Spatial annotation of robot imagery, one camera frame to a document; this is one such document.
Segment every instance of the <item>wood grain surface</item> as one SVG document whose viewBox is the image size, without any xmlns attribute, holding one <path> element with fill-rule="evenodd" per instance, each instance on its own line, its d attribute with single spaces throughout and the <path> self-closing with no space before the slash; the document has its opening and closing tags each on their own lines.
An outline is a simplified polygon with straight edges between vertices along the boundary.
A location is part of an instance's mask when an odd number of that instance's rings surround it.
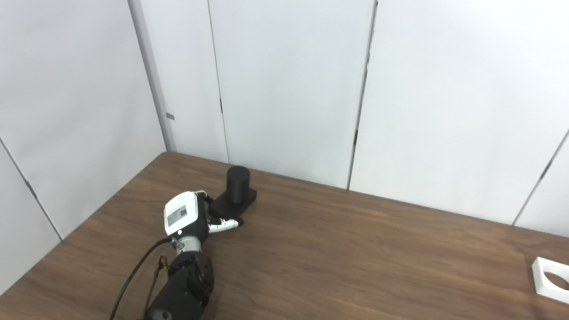
<svg viewBox="0 0 569 320">
<path fill-rule="evenodd" d="M 165 203 L 219 195 L 228 167 L 160 155 L 0 297 L 0 319 L 107 319 L 165 236 Z M 203 246 L 216 276 L 204 320 L 569 318 L 569 305 L 534 293 L 530 273 L 536 256 L 569 264 L 567 238 L 254 170 L 251 186 L 245 225 Z M 174 251 L 150 256 L 117 319 L 141 317 L 159 255 Z"/>
</svg>

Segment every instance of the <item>circular hole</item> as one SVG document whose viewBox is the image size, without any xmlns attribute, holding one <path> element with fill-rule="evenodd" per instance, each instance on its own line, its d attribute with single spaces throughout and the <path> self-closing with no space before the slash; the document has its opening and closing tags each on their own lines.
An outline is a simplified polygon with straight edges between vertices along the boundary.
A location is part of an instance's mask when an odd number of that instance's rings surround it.
<svg viewBox="0 0 569 320">
<path fill-rule="evenodd" d="M 569 290 L 569 284 L 567 281 L 565 281 L 565 279 L 550 272 L 544 272 L 544 274 L 554 285 L 560 287 L 561 289 Z"/>
</svg>

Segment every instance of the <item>black block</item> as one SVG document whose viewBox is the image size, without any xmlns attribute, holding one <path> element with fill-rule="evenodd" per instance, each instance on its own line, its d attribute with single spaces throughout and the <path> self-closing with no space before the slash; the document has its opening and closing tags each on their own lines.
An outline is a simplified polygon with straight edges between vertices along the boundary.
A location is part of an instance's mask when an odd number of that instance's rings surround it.
<svg viewBox="0 0 569 320">
<path fill-rule="evenodd" d="M 226 190 L 209 205 L 209 214 L 226 219 L 240 217 L 257 198 L 257 191 L 249 187 L 250 177 L 245 167 L 229 168 Z"/>
</svg>

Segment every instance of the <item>white wall panel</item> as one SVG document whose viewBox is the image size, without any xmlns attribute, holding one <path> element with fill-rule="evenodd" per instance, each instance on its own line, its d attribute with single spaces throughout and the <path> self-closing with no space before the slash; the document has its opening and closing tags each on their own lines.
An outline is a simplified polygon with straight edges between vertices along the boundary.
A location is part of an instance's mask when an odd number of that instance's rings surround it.
<svg viewBox="0 0 569 320">
<path fill-rule="evenodd" d="M 565 141 L 516 226 L 569 237 L 569 143 Z"/>
<path fill-rule="evenodd" d="M 227 162 L 208 1 L 132 5 L 171 150 Z"/>
<path fill-rule="evenodd" d="M 0 294 L 59 242 L 55 230 L 0 144 Z"/>
<path fill-rule="evenodd" d="M 65 237 L 164 142 L 123 1 L 0 10 L 0 134 Z"/>
<path fill-rule="evenodd" d="M 229 162 L 346 187 L 373 0 L 211 0 Z"/>
<path fill-rule="evenodd" d="M 351 190 L 512 223 L 569 124 L 568 15 L 380 0 Z"/>
</svg>

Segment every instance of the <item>white object with circular hole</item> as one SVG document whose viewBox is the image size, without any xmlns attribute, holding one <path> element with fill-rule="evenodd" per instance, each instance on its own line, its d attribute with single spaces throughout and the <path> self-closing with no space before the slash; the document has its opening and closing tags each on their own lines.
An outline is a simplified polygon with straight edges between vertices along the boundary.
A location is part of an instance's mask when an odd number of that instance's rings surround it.
<svg viewBox="0 0 569 320">
<path fill-rule="evenodd" d="M 569 304 L 569 290 L 556 286 L 545 276 L 545 273 L 549 272 L 569 282 L 568 265 L 537 257 L 531 268 L 537 294 Z"/>
</svg>

